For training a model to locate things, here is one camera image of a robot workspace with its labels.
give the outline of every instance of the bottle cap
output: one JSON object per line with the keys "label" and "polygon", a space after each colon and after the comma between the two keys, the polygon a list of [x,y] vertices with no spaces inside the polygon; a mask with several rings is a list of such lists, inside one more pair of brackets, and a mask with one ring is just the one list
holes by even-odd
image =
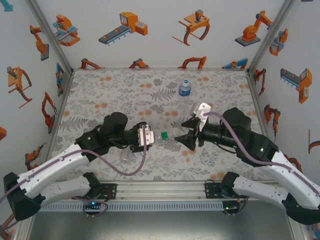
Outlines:
{"label": "bottle cap", "polygon": [[183,85],[184,87],[188,87],[188,86],[189,86],[189,81],[188,81],[188,80],[183,80],[182,85]]}

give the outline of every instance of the floral tablecloth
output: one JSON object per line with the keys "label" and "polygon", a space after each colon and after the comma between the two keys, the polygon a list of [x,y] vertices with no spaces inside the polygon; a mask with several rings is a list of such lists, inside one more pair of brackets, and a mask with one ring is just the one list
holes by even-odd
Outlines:
{"label": "floral tablecloth", "polygon": [[[191,85],[190,96],[179,96],[184,79]],[[106,115],[122,112],[129,121],[126,126],[146,121],[152,129],[181,128],[190,118],[195,102],[206,102],[218,113],[237,107],[252,119],[251,129],[260,133],[257,113],[244,71],[204,70],[77,70],[55,139],[52,156],[57,155],[84,132],[101,124]],[[217,118],[210,122],[218,123]],[[142,152],[131,161],[121,160],[121,150],[111,148],[104,157],[121,171],[133,172],[140,164]],[[262,172],[241,162],[211,143],[197,147],[195,152],[178,142],[154,145],[147,153],[142,170],[131,177],[119,175],[101,160],[81,166],[63,180],[85,172],[94,172],[100,180],[197,181],[221,180],[227,171],[252,180],[270,179]]]}

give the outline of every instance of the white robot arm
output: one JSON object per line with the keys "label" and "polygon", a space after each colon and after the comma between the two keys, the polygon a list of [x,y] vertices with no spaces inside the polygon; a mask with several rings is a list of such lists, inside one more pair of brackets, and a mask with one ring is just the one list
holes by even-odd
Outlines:
{"label": "white robot arm", "polygon": [[114,112],[104,118],[102,125],[84,133],[65,151],[44,164],[20,175],[11,172],[4,176],[4,190],[6,193],[10,191],[7,200],[15,219],[27,219],[41,207],[63,199],[76,196],[96,198],[101,193],[101,184],[92,172],[69,181],[55,181],[67,172],[107,154],[111,147],[122,149],[125,146],[133,152],[148,150],[154,143],[150,127],[146,122],[140,122],[125,130],[127,122],[126,115]]}
{"label": "white robot arm", "polygon": [[[243,162],[267,173],[282,186],[269,186],[227,172],[221,181],[223,194],[226,197],[235,194],[254,197],[280,206],[299,223],[319,223],[320,186],[297,170],[270,139],[251,131],[251,118],[242,111],[234,107],[220,116],[211,113],[210,109],[206,103],[195,105],[193,117],[181,124],[191,130],[175,140],[193,151],[197,139],[199,147],[204,142],[211,142],[234,148]],[[216,115],[222,121],[219,124],[209,123],[208,115]]]}
{"label": "white robot arm", "polygon": [[[286,210],[289,217],[302,224],[320,222],[320,187],[291,165],[271,140],[252,132],[251,119],[243,112],[237,108],[227,110],[223,114],[223,121],[230,124],[227,128],[225,122],[208,122],[210,109],[206,103],[195,106],[193,117],[181,124],[191,130],[175,140],[193,151],[197,139],[199,147],[204,142],[211,142],[234,148],[237,157],[243,162],[269,174],[282,186],[269,186],[227,172],[220,184],[223,195],[249,196],[277,205]],[[93,173],[85,173],[70,181],[55,181],[68,171],[90,163],[97,155],[107,154],[110,147],[129,146],[134,152],[142,152],[146,144],[148,150],[154,142],[154,135],[147,123],[140,122],[130,130],[125,130],[127,122],[128,118],[124,114],[114,112],[105,117],[103,125],[84,133],[64,152],[36,169],[20,175],[13,172],[7,174],[3,179],[5,192],[20,184],[7,196],[15,219],[19,221],[29,218],[41,207],[62,199],[74,196],[88,199],[97,197],[101,184]],[[143,129],[149,133],[145,140],[141,137]]]}

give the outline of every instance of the green object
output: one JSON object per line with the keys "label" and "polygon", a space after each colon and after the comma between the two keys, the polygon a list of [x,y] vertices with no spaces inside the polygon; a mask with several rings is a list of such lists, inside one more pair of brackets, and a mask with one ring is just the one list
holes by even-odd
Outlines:
{"label": "green object", "polygon": [[168,137],[168,132],[167,131],[164,131],[161,133],[161,138],[163,140],[169,140],[169,137]]}

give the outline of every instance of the white wall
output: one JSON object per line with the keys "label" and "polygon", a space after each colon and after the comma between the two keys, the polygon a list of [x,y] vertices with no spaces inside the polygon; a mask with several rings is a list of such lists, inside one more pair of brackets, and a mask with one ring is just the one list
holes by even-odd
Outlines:
{"label": "white wall", "polygon": [[[31,153],[44,142],[50,142],[51,135],[45,124],[45,118],[41,112],[45,91],[49,93],[59,111],[62,95],[57,95],[56,63],[59,62],[52,47],[49,47],[49,59],[40,60],[40,52],[36,48],[36,38],[30,33],[30,25],[39,27],[37,21],[30,12],[25,1],[10,0],[13,4],[12,12],[4,12],[0,6],[1,21],[1,47],[0,47],[0,127],[6,129],[7,136],[0,141],[0,196],[4,194],[3,177],[14,172],[20,174],[26,172],[25,154]],[[39,33],[42,41],[48,40]],[[19,66],[26,71],[32,82],[32,87],[25,90],[27,97],[32,101],[21,109],[19,106],[24,99],[17,91],[8,93],[12,87],[8,87],[7,67]],[[23,86],[27,86],[27,80],[22,78]],[[49,104],[47,112],[54,114]],[[41,156],[35,161],[46,156],[48,145],[42,151]],[[5,199],[0,204],[0,224],[12,213],[8,201]]]}
{"label": "white wall", "polygon": [[[288,28],[288,38],[278,56],[267,52],[258,70],[266,69],[265,91],[261,95],[264,107],[270,104],[277,108],[279,117],[276,144],[289,157],[296,158],[302,165],[303,173],[320,184],[319,147],[308,154],[308,129],[311,129],[311,142],[320,140],[320,48],[319,15],[320,1],[296,1],[281,30]],[[312,73],[309,98],[299,103],[299,93],[295,87],[280,80],[280,70],[286,69],[299,76],[306,68]],[[257,83],[260,91],[261,80]],[[273,130],[269,123],[270,135]]]}
{"label": "white wall", "polygon": [[[191,57],[207,56],[205,67],[221,68],[232,61],[248,58],[249,63],[261,42],[243,47],[235,42],[248,25],[253,25],[256,14],[262,10],[272,21],[283,0],[37,0],[46,20],[52,24],[56,15],[69,18],[78,28],[80,41],[73,46],[61,46],[73,68],[87,58],[103,67],[128,68],[142,58],[150,67],[178,67]],[[210,31],[202,41],[189,36],[190,46],[175,40],[183,39],[186,27],[178,23],[198,9],[210,19]],[[110,46],[98,41],[103,35],[121,25],[119,14],[132,12],[148,25],[148,35],[129,34]],[[257,36],[262,40],[267,27],[262,24]]]}

